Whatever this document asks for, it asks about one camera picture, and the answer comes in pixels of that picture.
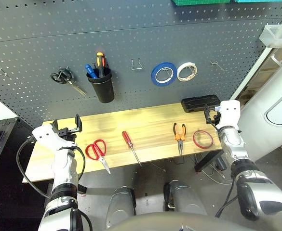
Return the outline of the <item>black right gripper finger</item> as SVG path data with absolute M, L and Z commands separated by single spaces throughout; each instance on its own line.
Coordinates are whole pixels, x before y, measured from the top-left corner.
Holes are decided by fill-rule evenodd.
M 204 115 L 205 115 L 206 124 L 211 124 L 210 108 L 207 104 L 204 106 Z

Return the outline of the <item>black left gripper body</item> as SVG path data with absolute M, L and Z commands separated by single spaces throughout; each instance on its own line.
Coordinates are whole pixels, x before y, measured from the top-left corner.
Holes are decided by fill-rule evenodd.
M 58 136 L 66 141 L 75 142 L 77 137 L 77 135 L 75 134 L 76 132 L 78 132 L 77 128 L 74 129 L 63 128 L 58 131 Z

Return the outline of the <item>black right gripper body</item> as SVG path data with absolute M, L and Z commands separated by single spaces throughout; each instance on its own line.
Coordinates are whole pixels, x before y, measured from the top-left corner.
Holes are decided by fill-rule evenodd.
M 221 118 L 221 113 L 217 112 L 216 115 L 214 115 L 213 119 L 211 119 L 210 124 L 215 125 L 215 126 L 218 125 L 220 122 L 220 118 Z

